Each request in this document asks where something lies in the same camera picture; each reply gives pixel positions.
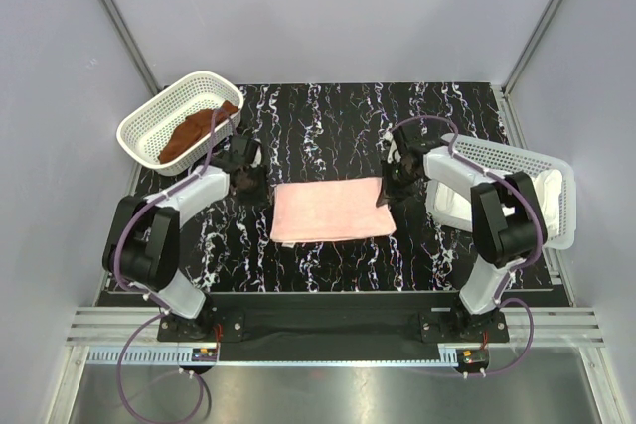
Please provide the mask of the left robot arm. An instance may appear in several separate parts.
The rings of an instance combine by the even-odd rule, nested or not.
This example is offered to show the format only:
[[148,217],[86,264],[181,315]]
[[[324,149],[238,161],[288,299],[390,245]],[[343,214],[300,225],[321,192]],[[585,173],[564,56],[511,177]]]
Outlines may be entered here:
[[102,267],[121,288],[148,293],[180,317],[180,329],[195,341],[213,332],[215,317],[204,310],[205,293],[179,269],[181,229],[229,196],[251,206],[268,201],[262,148],[252,137],[231,136],[227,150],[207,158],[168,189],[120,200],[102,254]]

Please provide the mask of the controller board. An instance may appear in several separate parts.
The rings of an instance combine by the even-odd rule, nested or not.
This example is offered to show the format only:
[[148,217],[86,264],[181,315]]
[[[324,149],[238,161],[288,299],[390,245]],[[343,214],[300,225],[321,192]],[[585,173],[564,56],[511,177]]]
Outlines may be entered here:
[[477,372],[486,369],[490,362],[490,353],[487,349],[463,350],[458,358],[458,367],[463,372]]
[[213,363],[219,359],[219,345],[211,345],[206,347],[193,347],[191,352],[192,363]]

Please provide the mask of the brown towel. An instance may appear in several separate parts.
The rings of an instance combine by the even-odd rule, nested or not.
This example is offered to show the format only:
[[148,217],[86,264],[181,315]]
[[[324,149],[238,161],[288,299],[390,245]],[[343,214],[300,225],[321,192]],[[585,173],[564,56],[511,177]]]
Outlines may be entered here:
[[216,109],[202,109],[188,115],[173,131],[168,143],[158,155],[160,164],[169,163],[186,152],[199,140],[210,133],[212,120],[218,126],[232,114],[239,112],[239,108],[229,101]]

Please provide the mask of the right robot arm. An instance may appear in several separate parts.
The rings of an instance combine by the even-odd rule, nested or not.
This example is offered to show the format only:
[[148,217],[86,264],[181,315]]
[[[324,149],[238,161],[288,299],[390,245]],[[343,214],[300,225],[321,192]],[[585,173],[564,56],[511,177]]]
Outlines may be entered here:
[[458,132],[448,143],[418,142],[402,122],[390,130],[391,146],[382,162],[376,206],[413,194],[419,181],[435,180],[469,202],[477,258],[451,307],[451,329],[463,341],[483,334],[516,270],[533,264],[548,232],[531,177],[520,171],[504,177],[455,150]]

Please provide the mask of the right controller board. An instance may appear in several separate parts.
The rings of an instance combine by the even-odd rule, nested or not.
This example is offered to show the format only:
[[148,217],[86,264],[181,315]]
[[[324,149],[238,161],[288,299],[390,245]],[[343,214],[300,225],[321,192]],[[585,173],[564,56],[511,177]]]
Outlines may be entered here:
[[487,349],[463,350],[458,358],[458,367],[463,372],[477,372],[486,369],[490,362],[490,353]]

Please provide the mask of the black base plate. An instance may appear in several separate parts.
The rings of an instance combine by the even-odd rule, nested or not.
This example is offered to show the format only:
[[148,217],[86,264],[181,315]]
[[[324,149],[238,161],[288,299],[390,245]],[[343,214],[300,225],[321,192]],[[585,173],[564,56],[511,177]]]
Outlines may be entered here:
[[201,319],[161,321],[161,342],[220,346],[224,362],[438,359],[439,346],[504,344],[502,312],[472,318],[455,292],[216,293]]

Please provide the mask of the white perforated basket right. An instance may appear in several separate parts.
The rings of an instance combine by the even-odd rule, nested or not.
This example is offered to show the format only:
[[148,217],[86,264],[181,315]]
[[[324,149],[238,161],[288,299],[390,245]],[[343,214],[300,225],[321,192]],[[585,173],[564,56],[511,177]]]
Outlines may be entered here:
[[[524,172],[533,181],[547,228],[546,248],[572,247],[576,230],[576,183],[572,167],[565,161],[513,146],[451,133],[443,140],[453,151],[481,168],[503,178]],[[470,189],[490,179],[451,157],[447,145],[424,157],[424,172],[430,179],[426,208],[440,225],[472,230]]]

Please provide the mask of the white towel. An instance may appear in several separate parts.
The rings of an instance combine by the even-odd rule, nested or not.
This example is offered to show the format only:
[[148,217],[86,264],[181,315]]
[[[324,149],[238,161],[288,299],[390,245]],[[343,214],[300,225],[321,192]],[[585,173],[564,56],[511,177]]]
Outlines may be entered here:
[[[557,235],[560,222],[559,197],[562,173],[557,169],[550,169],[532,177],[532,180],[548,236]],[[448,186],[433,182],[427,189],[426,208],[438,224],[462,231],[472,231],[469,201]]]

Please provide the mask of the pink towel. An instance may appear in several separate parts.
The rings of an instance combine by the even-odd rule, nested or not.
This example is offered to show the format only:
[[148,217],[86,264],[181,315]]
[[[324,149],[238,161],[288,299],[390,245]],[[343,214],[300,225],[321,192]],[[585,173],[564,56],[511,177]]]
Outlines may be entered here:
[[389,207],[376,205],[381,185],[378,177],[280,184],[270,239],[296,244],[391,235],[397,226]]

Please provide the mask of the left controller board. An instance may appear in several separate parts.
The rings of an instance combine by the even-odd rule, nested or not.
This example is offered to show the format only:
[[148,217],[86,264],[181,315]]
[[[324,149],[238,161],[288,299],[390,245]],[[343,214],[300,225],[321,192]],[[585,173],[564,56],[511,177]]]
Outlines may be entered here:
[[211,345],[206,347],[193,347],[191,352],[192,363],[213,363],[219,359],[219,345]]

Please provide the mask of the white perforated basket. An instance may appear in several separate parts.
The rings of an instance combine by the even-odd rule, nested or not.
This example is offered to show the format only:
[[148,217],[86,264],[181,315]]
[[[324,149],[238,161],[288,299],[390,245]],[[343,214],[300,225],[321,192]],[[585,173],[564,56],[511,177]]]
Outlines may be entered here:
[[207,134],[169,162],[159,161],[160,152],[187,116],[204,109],[217,109],[224,102],[242,109],[244,97],[235,85],[215,73],[189,73],[125,117],[117,127],[116,140],[142,167],[165,177],[177,176],[204,156],[210,146],[231,135],[239,126],[241,113],[218,121],[213,134]]
[[[546,248],[572,247],[576,230],[576,183],[572,167],[565,161],[513,146],[451,133],[443,140],[453,151],[481,168],[503,178],[524,172],[533,181],[547,228]],[[470,189],[490,179],[451,157],[447,145],[424,157],[424,172],[430,179],[426,208],[440,225],[472,230]]]

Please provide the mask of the white perforated basket left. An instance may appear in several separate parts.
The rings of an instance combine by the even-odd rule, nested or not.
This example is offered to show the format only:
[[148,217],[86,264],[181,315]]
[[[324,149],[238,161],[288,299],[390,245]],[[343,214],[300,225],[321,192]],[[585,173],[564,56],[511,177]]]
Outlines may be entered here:
[[204,109],[217,109],[224,102],[242,109],[244,97],[235,85],[215,73],[189,73],[125,117],[117,127],[116,140],[142,167],[165,177],[177,176],[204,156],[210,146],[231,135],[239,126],[241,113],[218,121],[213,134],[207,134],[169,162],[159,161],[160,152],[187,116]]

